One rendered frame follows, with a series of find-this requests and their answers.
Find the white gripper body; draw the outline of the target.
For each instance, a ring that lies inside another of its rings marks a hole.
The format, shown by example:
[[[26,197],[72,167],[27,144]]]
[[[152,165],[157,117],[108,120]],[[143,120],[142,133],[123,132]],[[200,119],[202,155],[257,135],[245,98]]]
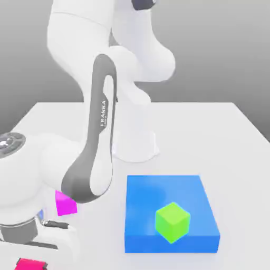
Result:
[[[64,265],[64,253],[57,244],[41,240],[14,244],[0,240],[0,270],[14,270],[20,258],[46,262],[48,270],[61,270]]]

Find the small red cube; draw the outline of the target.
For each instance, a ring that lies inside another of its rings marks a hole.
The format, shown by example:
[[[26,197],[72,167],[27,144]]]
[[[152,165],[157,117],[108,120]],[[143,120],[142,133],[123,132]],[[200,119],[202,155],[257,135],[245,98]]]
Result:
[[[14,270],[40,270],[42,261],[19,258]]]

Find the small magenta cube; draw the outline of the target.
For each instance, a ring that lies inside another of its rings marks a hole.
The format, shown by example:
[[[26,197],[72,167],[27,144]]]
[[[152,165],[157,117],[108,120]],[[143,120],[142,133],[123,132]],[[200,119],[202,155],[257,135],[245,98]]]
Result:
[[[58,216],[71,215],[78,212],[76,202],[58,190],[55,191],[55,203]]]

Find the small green cube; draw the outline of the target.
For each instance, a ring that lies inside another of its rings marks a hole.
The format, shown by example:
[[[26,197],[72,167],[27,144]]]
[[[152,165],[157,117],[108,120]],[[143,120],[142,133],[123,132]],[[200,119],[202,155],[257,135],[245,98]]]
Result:
[[[156,231],[170,244],[189,233],[191,215],[176,202],[158,209],[155,214]]]

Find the large blue box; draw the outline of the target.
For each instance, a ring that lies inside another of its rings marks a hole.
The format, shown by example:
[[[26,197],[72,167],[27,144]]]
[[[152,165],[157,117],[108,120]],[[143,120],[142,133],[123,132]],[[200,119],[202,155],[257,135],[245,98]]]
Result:
[[[173,244],[155,229],[156,211],[171,202],[191,215],[189,233]],[[216,253],[219,241],[220,232],[199,176],[127,177],[126,253]]]

